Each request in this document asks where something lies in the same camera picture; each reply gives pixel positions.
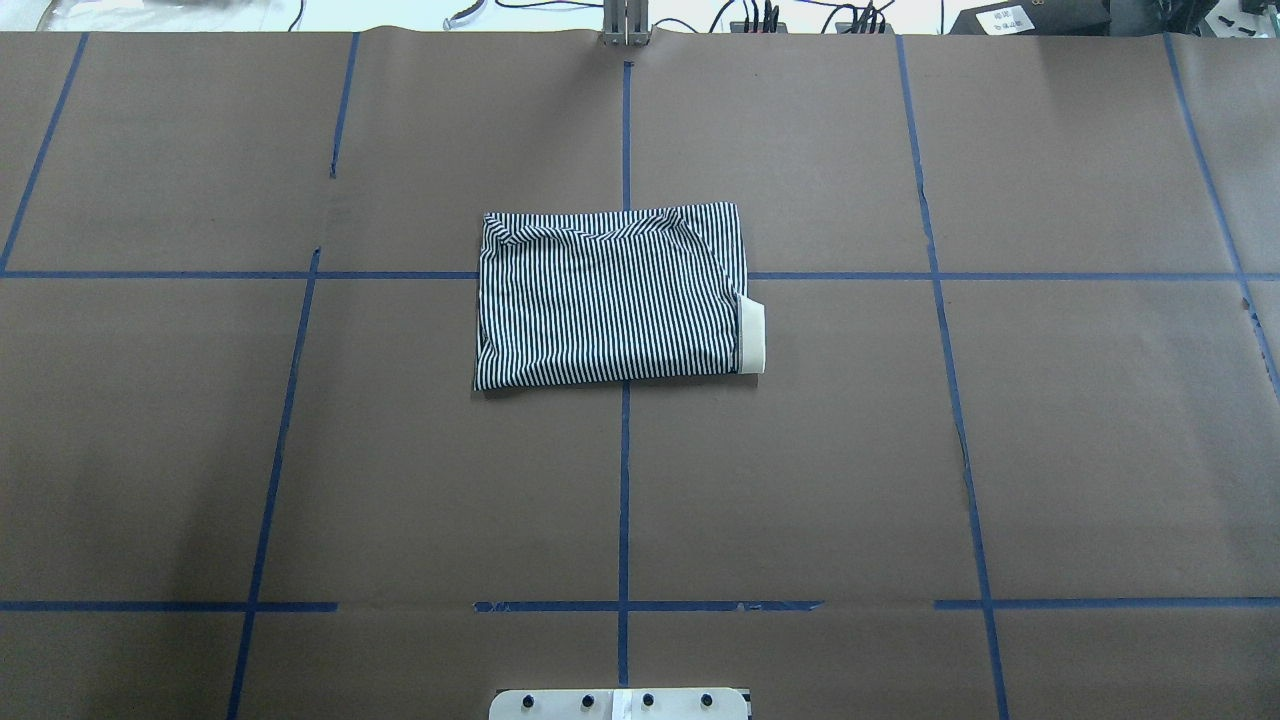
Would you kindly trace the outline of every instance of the grid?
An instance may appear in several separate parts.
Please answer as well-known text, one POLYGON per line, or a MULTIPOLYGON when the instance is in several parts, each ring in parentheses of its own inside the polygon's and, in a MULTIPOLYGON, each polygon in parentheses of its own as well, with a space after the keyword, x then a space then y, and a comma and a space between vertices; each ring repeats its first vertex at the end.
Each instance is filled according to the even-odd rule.
MULTIPOLYGON (((238 716, 239 701, 243 692, 246 667, 250 661, 250 651, 253 637, 255 618, 259 612, 335 612, 335 602, 262 602, 260 601, 262 571, 268 557, 268 546, 271 533, 271 523, 275 510, 276 491, 280 484, 280 474, 284 464, 284 448, 288 429, 293 415, 293 400, 297 389, 298 374, 302 369, 303 346, 311 314, 311 304, 317 283, 332 279, 344 281, 378 281, 378 279, 417 279, 417 281, 472 281, 474 272, 360 272, 360 270, 321 270, 321 251, 312 254, 307 270, 228 270, 228 272, 147 272, 147 270, 9 270, 8 263, 15 245, 19 241, 23 218, 27 211, 32 193, 37 188, 41 168, 47 155, 50 143, 54 140, 59 118, 73 90, 77 70, 83 58, 90 36, 82 35, 72 59, 70 67, 59 95, 58 104, 50 118, 40 151, 36 156, 26 188, 19 200, 13 224, 0 254, 0 278, 14 279, 287 279, 305 282, 305 293, 298 318, 297 334, 293 345, 293 354, 289 365, 288 383, 280 413, 279 430, 275 441, 275 452, 270 469, 266 488, 266 502, 262 510, 262 520, 257 539, 252 580, 244 602, 152 602, 152 601, 3 601, 0 612, 223 612, 241 614, 243 625, 241 630, 241 643, 237 655, 236 673, 232 683, 232 694, 228 701, 228 717, 238 716)), ((901 78, 902 97, 905 102, 905 119, 910 138, 911 158, 914 163, 914 176, 918 190, 920 222, 928 240, 929 272, 755 272, 750 273, 754 281, 891 281, 891 282, 928 282, 934 299, 937 311, 937 324, 940 345, 942 350, 943 365, 946 368, 947 387, 952 410, 952 421, 959 437, 960 450, 964 456, 964 486, 968 497, 969 532, 973 543, 973 556, 979 587, 979 597, 974 600, 938 600, 934 603, 937 611, 972 611, 980 612, 986 629, 986 638, 989 653, 989 666, 992 685, 998 708, 998 716, 1004 720, 1010 716, 1009 703, 1005 691, 1002 659, 1000 651, 1000 638, 997 633, 997 611, 1053 611, 1053 610, 1092 610, 1092 609, 1276 609, 1280 607, 1280 597, 1114 597, 1114 598, 998 598, 991 589, 987 570, 987 557, 983 544, 982 523, 979 514, 978 492, 974 486, 974 470, 969 456, 969 439, 965 429, 965 415, 961 401, 961 388, 956 373, 956 359, 952 350, 952 334, 947 319, 946 299, 943 295, 947 282, 1028 282, 1028 281, 1057 281, 1057 282, 1158 282, 1158 283, 1235 283, 1251 309, 1253 333, 1258 345, 1258 351, 1267 369, 1272 392, 1280 398, 1280 374, 1276 372, 1274 351, 1267 340, 1261 319, 1254 310, 1256 304, 1251 292, 1251 282, 1276 282, 1280 273, 1245 273, 1236 251, 1235 238, 1228 224, 1217 195, 1213 177, 1201 147, 1196 124, 1188 109, 1181 73, 1178 58, 1170 36, 1165 36, 1165 50, 1169 59, 1169 68, 1174 78, 1178 100, 1181 109, 1181 119, 1198 163, 1199 173, 1204 187, 1210 195, 1216 222, 1222 234, 1233 268, 1231 273, 982 273, 982 272, 943 272, 941 269, 934 242, 933 222, 925 193, 925 168, 922 160, 920 141, 916 128, 915 110, 913 108, 911 87, 908 74, 906 49, 901 37, 896 38, 897 60, 901 78)), ((342 91, 342 102, 338 109, 333 158, 329 165, 330 177, 338 174, 339 150, 346 120, 347 104, 351 96, 360 33, 353 33, 347 60, 347 70, 342 91)), ((622 128, 621 128, 621 209, 631 209, 631 86, 635 64, 630 60, 622 63, 622 128)), ((630 468, 631 468, 631 383, 621 386, 620 397, 621 437, 618 438, 618 578, 617 598, 602 601, 497 601, 476 602, 474 606, 477 614, 506 614, 506 612, 608 612, 617 616, 617 676, 618 684, 628 684, 628 638, 630 614, 632 612, 732 612, 732 611, 762 611, 762 612, 809 612, 822 606, 820 600, 796 598, 769 598, 769 600, 718 600, 718 601, 646 601, 632 600, 630 592, 630 468)))

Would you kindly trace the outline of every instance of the cable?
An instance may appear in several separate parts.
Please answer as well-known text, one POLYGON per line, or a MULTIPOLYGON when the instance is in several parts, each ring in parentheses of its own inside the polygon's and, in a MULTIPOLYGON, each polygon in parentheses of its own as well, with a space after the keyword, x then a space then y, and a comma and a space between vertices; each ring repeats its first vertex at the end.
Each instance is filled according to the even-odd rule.
POLYGON ((724 0, 724 4, 721 5, 719 12, 716 13, 716 19, 712 20, 710 29, 708 29, 707 32, 716 32, 716 26, 719 23, 719 19, 724 15, 724 10, 728 10, 730 5, 732 5, 733 3, 737 3, 737 0, 724 0))
POLYGON ((858 8, 850 5, 849 3, 845 3, 842 5, 836 5, 836 9, 832 10, 829 15, 827 15, 827 22, 822 23, 822 29, 818 31, 818 35, 824 35, 827 32, 827 28, 831 27, 831 20, 836 19, 836 13, 838 13, 838 12, 846 9, 846 8, 854 12, 854 22, 856 23, 858 22, 858 8))
POLYGON ((302 22, 302 12, 306 9, 307 9, 307 0, 298 0, 298 17, 293 18, 293 22, 289 23, 289 29, 284 32, 293 32, 293 28, 298 27, 298 23, 302 22))
POLYGON ((484 6, 484 4, 485 4, 485 0, 476 0, 475 3, 471 4, 470 8, 467 8, 465 10, 458 10, 457 13, 453 13, 452 17, 444 18, 444 29, 445 31, 453 29, 460 23, 462 23, 462 20, 466 20, 467 18, 470 18, 471 15, 474 15, 476 12, 479 12, 480 8, 484 6))
POLYGON ((687 27, 690 32, 694 32, 694 33, 698 32, 696 29, 694 29, 694 26, 686 23, 685 20, 682 20, 680 18, 662 18, 660 20, 653 23, 653 27, 658 27, 662 23, 677 23, 677 24, 682 24, 682 26, 687 27))
POLYGON ((508 8, 511 10, 524 10, 527 8, 545 8, 547 5, 572 5, 575 8, 603 8, 600 3, 581 3, 580 0, 541 0, 540 3, 524 3, 520 5, 513 5, 506 3, 504 0, 493 0, 494 5, 499 8, 508 8))
POLYGON ((845 35, 882 35, 888 26, 884 13, 873 4, 863 8, 863 14, 854 13, 854 23, 841 31, 845 35))

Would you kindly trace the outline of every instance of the white tape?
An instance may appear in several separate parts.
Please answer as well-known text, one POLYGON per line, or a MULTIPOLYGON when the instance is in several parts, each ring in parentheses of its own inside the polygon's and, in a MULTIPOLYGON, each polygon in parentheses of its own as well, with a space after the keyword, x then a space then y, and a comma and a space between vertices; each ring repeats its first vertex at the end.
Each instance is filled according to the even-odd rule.
POLYGON ((631 691, 613 691, 613 720, 631 720, 631 691))
POLYGON ((759 375, 764 372, 764 305, 745 295, 737 296, 737 346, 742 350, 739 374, 759 375))

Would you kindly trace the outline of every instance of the striped shirt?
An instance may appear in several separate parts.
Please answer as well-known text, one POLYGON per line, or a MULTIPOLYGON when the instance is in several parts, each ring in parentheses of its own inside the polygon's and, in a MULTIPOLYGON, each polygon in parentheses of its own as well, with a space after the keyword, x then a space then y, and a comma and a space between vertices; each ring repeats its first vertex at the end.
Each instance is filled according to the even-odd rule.
POLYGON ((739 324, 750 301, 731 202, 488 214, 479 295, 477 391, 742 366, 739 324))

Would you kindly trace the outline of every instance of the floor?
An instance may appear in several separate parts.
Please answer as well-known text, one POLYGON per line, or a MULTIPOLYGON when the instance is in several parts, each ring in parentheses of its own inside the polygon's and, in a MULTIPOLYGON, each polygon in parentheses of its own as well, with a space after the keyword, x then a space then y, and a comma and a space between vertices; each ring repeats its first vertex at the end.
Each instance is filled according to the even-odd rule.
POLYGON ((0 36, 0 716, 1280 715, 1280 49, 844 40, 0 36), (710 200, 764 375, 470 391, 710 200))

